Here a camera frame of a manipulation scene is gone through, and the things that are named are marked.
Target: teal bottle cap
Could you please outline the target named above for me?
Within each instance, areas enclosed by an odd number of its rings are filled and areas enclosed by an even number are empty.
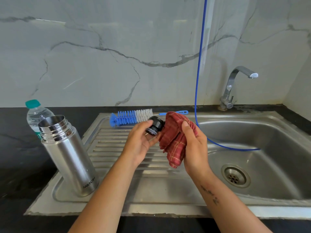
[[[39,107],[41,104],[37,100],[30,100],[30,101],[26,101],[25,105],[28,109],[33,109],[33,108]]]

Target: checkered cloth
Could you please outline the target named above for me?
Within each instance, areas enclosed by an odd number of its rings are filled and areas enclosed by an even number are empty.
[[[194,135],[197,137],[196,126],[185,115],[176,112],[168,112],[165,118],[165,125],[162,129],[162,134],[159,139],[160,149],[163,153],[167,152],[169,165],[177,168],[181,165],[185,157],[187,140],[181,129],[181,124],[186,120],[189,126],[193,129]]]

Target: person's left arm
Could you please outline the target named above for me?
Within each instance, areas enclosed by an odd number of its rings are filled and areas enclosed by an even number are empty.
[[[117,231],[134,171],[145,158],[148,149],[156,144],[160,137],[158,135],[153,138],[146,134],[146,128],[151,125],[152,120],[149,120],[133,127],[120,157],[72,225],[69,233],[115,233]]]

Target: stainless steel flask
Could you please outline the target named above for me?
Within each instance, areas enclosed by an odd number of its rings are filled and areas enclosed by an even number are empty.
[[[41,142],[64,181],[77,196],[91,194],[99,179],[76,128],[62,115],[45,118],[38,126]]]

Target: black countertop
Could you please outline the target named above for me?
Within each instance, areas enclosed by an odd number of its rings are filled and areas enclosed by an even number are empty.
[[[152,108],[154,112],[188,110],[194,106],[53,107],[82,136],[99,113]],[[218,111],[216,105],[198,112]],[[311,122],[283,105],[236,105],[231,112],[276,111],[311,135]],[[56,172],[56,167],[26,122],[26,108],[0,108],[0,232],[67,232],[77,216],[23,216]],[[273,232],[311,232],[311,221],[262,220]],[[209,218],[121,217],[118,232],[219,232]]]

